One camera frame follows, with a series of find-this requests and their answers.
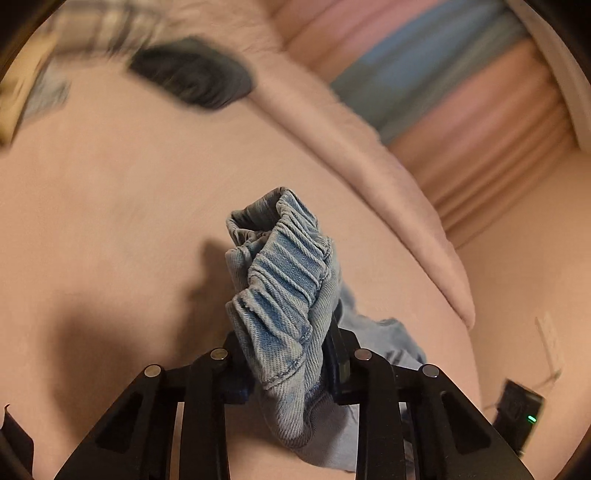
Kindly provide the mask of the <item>light blue denim pants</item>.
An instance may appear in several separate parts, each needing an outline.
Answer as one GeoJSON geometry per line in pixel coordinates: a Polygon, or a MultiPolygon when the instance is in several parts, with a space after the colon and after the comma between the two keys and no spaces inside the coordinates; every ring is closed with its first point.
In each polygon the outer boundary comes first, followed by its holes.
{"type": "Polygon", "coordinates": [[[335,321],[394,365],[427,357],[396,319],[358,313],[342,282],[335,244],[293,191],[270,191],[232,212],[225,254],[235,296],[226,305],[270,431],[315,466],[355,471],[360,413],[339,406],[322,371],[322,343],[335,321]]]}

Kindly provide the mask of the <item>pink bed sheet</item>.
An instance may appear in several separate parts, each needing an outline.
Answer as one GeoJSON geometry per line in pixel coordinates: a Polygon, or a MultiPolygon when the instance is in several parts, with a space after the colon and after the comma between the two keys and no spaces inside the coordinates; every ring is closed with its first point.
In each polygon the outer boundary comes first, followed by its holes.
{"type": "Polygon", "coordinates": [[[226,218],[280,186],[335,241],[361,313],[403,322],[480,401],[465,322],[388,224],[252,99],[208,113],[121,63],[65,74],[66,104],[1,153],[1,408],[33,438],[36,478],[145,366],[221,345],[226,218]]]}

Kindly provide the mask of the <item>pink curtain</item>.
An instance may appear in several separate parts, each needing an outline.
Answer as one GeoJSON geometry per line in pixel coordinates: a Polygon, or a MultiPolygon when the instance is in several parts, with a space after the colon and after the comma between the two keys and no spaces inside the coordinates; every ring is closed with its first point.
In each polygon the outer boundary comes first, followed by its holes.
{"type": "Polygon", "coordinates": [[[503,1],[269,1],[287,53],[378,133],[455,245],[576,143],[553,72],[503,1]]]}

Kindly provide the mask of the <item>dark folded jeans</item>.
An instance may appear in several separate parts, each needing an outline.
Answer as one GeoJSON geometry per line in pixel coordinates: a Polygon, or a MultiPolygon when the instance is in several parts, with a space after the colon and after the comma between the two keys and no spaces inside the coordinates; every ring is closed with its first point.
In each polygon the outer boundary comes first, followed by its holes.
{"type": "Polygon", "coordinates": [[[221,110],[252,92],[249,70],[197,37],[138,50],[129,69],[187,105],[221,110]]]}

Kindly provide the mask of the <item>pink duvet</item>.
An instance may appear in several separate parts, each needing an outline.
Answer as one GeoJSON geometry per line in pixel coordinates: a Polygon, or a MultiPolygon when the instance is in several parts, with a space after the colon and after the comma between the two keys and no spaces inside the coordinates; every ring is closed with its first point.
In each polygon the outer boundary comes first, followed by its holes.
{"type": "Polygon", "coordinates": [[[468,328],[476,312],[465,268],[435,208],[377,132],[294,61],[257,1],[169,1],[168,38],[197,35],[252,67],[257,107],[338,173],[388,224],[468,328]]]}

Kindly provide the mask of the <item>plaid pillow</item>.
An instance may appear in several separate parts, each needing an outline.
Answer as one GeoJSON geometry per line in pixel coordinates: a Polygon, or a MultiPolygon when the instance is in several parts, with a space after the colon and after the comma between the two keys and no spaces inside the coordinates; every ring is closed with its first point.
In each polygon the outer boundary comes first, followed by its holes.
{"type": "Polygon", "coordinates": [[[39,28],[57,38],[63,57],[133,53],[160,34],[168,3],[159,0],[70,0],[39,28]]]}

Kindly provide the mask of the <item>white wall socket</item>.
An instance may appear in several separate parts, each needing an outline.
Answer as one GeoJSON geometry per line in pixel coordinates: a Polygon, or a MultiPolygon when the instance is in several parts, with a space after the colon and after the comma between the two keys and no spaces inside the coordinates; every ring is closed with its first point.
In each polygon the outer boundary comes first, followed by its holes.
{"type": "Polygon", "coordinates": [[[537,317],[536,325],[542,339],[551,378],[557,380],[562,375],[565,362],[558,333],[551,315],[544,313],[542,316],[537,317]]]}

